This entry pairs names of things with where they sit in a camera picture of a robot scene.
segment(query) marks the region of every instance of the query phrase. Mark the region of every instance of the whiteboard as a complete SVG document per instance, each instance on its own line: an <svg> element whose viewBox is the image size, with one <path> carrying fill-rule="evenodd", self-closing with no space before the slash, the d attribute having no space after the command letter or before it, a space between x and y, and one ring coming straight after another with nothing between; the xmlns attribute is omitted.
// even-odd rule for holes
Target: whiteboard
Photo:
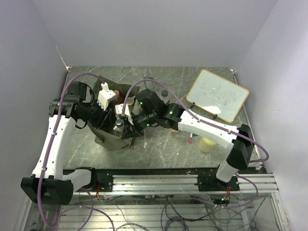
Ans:
<svg viewBox="0 0 308 231"><path fill-rule="evenodd" d="M202 70L186 100L231 123L248 95L249 90L212 72Z"/></svg>

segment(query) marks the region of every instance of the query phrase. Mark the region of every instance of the gray marble surface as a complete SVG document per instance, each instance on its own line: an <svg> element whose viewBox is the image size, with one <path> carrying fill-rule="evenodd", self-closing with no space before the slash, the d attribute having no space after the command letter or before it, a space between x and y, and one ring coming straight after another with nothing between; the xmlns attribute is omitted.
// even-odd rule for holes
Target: gray marble surface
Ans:
<svg viewBox="0 0 308 231"><path fill-rule="evenodd" d="M215 74L234 82L228 68L205 68L205 67L121 67L121 66L74 66L71 67L69 78L83 73L91 72L102 75L118 83L133 84L143 77L150 76L172 89L186 106L186 95L192 87L195 79L202 69L207 69ZM94 77L81 77L79 81L94 86ZM158 85L155 90L159 93L162 88ZM201 108L194 107L194 112L213 118ZM240 127L247 124L244 109L241 109L236 119L230 123ZM217 145L210 153L203 153L198 148L201 137L193 137L189 143L189 133L179 131L173 135L169 129L146 128L144 138L136 138L132 147L118 151L108 151L94 142L94 134L88 127L75 129L69 141L67 153L64 158L64 169L75 169L80 166L95 168L163 168L163 167L217 167L228 155L228 151ZM256 150L252 158L256 159Z"/></svg>

